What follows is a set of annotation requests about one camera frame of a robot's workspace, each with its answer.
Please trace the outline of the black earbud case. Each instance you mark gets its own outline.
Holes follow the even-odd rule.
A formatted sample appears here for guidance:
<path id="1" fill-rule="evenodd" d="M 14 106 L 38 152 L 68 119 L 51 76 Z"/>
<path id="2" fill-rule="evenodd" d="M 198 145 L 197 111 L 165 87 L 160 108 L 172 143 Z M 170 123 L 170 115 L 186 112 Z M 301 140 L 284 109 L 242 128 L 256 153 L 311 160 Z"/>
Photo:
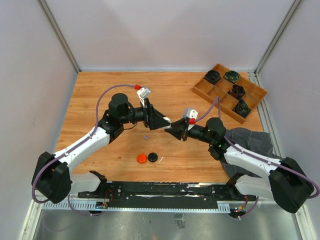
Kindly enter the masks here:
<path id="1" fill-rule="evenodd" d="M 154 163 L 158 160 L 158 155 L 155 152 L 151 152 L 148 154 L 147 159 L 151 162 Z"/>

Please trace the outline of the orange earbud case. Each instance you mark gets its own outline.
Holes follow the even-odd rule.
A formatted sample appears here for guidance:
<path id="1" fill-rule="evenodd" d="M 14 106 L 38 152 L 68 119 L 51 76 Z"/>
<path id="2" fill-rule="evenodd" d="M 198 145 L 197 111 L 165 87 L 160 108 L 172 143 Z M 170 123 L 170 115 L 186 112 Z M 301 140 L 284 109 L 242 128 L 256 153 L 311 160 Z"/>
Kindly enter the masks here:
<path id="1" fill-rule="evenodd" d="M 144 153 L 141 153 L 136 157 L 136 160 L 140 164 L 145 164 L 148 161 L 148 156 Z"/>

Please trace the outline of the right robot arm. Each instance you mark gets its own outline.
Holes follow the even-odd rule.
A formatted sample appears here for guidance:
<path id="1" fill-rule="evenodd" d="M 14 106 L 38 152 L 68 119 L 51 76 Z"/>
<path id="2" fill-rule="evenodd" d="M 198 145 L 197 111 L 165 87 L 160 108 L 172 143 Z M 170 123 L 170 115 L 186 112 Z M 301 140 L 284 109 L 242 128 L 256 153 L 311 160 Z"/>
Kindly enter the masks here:
<path id="1" fill-rule="evenodd" d="M 227 196 L 238 200 L 251 195 L 275 201 L 289 213 L 296 213 L 308 199 L 316 198 L 320 188 L 309 179 L 292 158 L 272 158 L 250 151 L 226 137 L 226 128 L 217 118 L 205 126 L 184 118 L 172 123 L 165 131 L 180 141 L 192 138 L 209 145 L 210 155 L 222 163 L 241 167 L 253 174 L 236 173 L 228 181 Z"/>

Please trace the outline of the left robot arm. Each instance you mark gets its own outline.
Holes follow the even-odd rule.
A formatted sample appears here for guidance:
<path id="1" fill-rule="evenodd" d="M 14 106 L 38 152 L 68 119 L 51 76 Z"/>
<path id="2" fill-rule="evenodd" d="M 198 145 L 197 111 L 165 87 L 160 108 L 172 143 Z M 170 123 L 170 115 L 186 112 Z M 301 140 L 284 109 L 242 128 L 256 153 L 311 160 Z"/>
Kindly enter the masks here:
<path id="1" fill-rule="evenodd" d="M 117 93 L 112 96 L 102 119 L 82 138 L 56 153 L 44 152 L 37 161 L 31 181 L 32 198 L 39 191 L 47 201 L 57 204 L 69 195 L 90 192 L 96 198 L 107 193 L 104 177 L 91 171 L 86 174 L 73 174 L 74 169 L 97 150 L 111 144 L 125 130 L 124 125 L 142 122 L 150 130 L 168 128 L 170 119 L 157 111 L 148 98 L 141 101 L 140 107 L 133 107 L 128 96 Z"/>

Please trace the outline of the dark rolled cloth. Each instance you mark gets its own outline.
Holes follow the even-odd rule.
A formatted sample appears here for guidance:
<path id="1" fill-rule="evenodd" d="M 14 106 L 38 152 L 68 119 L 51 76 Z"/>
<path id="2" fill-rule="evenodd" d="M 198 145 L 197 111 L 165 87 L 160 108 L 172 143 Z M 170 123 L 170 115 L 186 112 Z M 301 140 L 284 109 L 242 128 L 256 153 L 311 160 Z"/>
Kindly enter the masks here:
<path id="1" fill-rule="evenodd" d="M 204 79 L 205 79 L 207 82 L 215 85 L 215 84 L 221 79 L 221 75 L 220 75 L 220 73 L 219 73 L 218 71 L 216 71 L 216 70 L 209 70 L 209 71 L 205 74 Z"/>
<path id="2" fill-rule="evenodd" d="M 246 91 L 243 86 L 234 84 L 228 94 L 239 100 L 246 94 Z"/>
<path id="3" fill-rule="evenodd" d="M 247 103 L 242 98 L 240 98 L 238 103 L 232 110 L 242 118 L 246 118 L 252 109 L 247 105 Z"/>
<path id="4" fill-rule="evenodd" d="M 241 78 L 241 75 L 236 71 L 230 70 L 224 74 L 223 78 L 235 84 Z"/>

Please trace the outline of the wooden divided tray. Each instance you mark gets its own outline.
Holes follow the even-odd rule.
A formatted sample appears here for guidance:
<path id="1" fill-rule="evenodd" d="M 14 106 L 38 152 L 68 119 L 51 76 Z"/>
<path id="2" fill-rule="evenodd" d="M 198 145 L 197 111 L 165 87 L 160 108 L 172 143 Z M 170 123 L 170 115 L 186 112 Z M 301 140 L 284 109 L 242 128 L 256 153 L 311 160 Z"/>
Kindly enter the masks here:
<path id="1" fill-rule="evenodd" d="M 235 84 L 227 81 L 224 79 L 224 75 L 227 71 L 232 70 L 221 64 L 215 65 L 211 70 L 218 71 L 221 79 L 216 84 L 211 84 L 204 79 L 204 76 L 206 75 L 205 73 L 205 75 L 192 87 L 192 91 L 210 104 L 212 104 L 216 98 L 219 98 L 220 110 L 237 122 L 241 124 L 244 123 L 268 92 L 251 82 L 248 77 L 242 76 L 237 71 L 235 72 L 240 74 L 240 79 Z M 233 111 L 233 108 L 239 102 L 239 99 L 236 99 L 228 94 L 233 85 L 240 85 L 245 89 L 246 93 L 242 99 L 251 108 L 251 112 L 246 118 L 241 117 Z"/>

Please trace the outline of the grey checked cloth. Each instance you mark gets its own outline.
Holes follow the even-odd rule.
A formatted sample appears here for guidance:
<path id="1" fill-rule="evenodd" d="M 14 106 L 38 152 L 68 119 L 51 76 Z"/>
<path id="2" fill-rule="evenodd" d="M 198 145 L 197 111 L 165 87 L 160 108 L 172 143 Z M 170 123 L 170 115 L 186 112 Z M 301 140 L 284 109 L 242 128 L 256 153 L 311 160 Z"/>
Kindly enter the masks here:
<path id="1" fill-rule="evenodd" d="M 252 131 L 246 128 L 237 127 L 228 129 L 225 136 L 230 141 L 235 142 L 249 151 L 274 159 L 282 159 L 280 156 L 275 154 L 270 134 L 267 132 Z M 236 165 L 230 165 L 223 162 L 221 165 L 229 178 L 233 177 L 236 173 L 241 173 L 254 178 L 260 177 Z"/>

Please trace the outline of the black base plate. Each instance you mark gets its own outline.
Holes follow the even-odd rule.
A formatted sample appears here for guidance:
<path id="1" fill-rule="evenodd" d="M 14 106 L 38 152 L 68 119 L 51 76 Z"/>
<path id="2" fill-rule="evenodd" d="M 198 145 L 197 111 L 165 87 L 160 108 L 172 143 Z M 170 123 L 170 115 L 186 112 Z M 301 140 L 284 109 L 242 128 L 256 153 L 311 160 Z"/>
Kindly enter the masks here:
<path id="1" fill-rule="evenodd" d="M 83 191 L 78 198 L 107 199 L 110 207 L 212 207 L 218 201 L 254 201 L 226 184 L 206 182 L 107 181 L 97 190 Z"/>

